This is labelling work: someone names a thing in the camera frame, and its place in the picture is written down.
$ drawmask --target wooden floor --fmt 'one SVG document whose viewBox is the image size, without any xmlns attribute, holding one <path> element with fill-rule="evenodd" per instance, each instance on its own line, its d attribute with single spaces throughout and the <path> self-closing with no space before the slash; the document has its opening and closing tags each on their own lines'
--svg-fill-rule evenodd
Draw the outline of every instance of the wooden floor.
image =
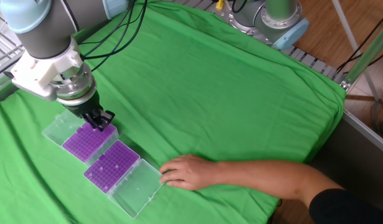
<svg viewBox="0 0 383 224">
<path fill-rule="evenodd" d="M 339 1 L 351 26 L 357 44 L 360 44 L 383 17 L 383 0 L 341 0 Z M 310 22 L 307 33 L 296 46 L 328 65 L 337 68 L 353 53 L 342 24 L 339 21 L 332 1 L 300 0 L 304 16 Z M 367 69 L 383 101 L 383 59 Z M 345 109 L 373 128 L 371 106 L 372 93 L 361 76 L 352 86 L 345 102 Z M 379 120 L 383 120 L 383 107 L 379 111 Z M 313 224 L 308 209 L 301 203 L 284 200 L 273 214 L 273 224 Z"/>
</svg>

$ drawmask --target forearm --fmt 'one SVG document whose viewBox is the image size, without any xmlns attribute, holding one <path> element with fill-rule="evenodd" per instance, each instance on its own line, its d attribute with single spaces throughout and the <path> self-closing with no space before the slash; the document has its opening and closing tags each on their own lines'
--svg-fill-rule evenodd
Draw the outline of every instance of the forearm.
<svg viewBox="0 0 383 224">
<path fill-rule="evenodd" d="M 248 187 L 279 198 L 301 200 L 306 206 L 321 191 L 341 188 L 318 170 L 297 162 L 218 162 L 214 173 L 214 184 Z"/>
</svg>

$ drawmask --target green pole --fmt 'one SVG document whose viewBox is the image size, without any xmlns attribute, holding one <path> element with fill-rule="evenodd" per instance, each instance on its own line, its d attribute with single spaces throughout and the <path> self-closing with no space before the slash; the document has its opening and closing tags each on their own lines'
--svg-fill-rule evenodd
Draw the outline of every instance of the green pole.
<svg viewBox="0 0 383 224">
<path fill-rule="evenodd" d="M 348 84 L 353 84 L 360 74 L 368 67 L 368 65 L 375 59 L 379 52 L 383 49 L 383 29 L 379 35 L 374 39 L 372 44 L 363 53 L 361 58 L 353 66 L 352 70 L 348 73 L 344 81 Z"/>
</svg>

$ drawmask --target black sleeve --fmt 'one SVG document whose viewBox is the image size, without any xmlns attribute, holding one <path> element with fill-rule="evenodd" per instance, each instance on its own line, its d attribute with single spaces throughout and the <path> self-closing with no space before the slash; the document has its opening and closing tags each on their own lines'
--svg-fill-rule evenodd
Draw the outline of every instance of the black sleeve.
<svg viewBox="0 0 383 224">
<path fill-rule="evenodd" d="M 309 206 L 316 224 L 383 223 L 383 211 L 342 189 L 328 189 L 314 197 Z"/>
</svg>

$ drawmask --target wire rack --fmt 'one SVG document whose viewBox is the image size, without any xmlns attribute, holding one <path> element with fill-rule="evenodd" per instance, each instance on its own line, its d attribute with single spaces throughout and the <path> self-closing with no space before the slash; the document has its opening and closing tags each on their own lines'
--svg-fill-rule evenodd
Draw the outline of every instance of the wire rack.
<svg viewBox="0 0 383 224">
<path fill-rule="evenodd" d="M 0 68 L 23 53 L 24 47 L 0 13 Z"/>
</svg>

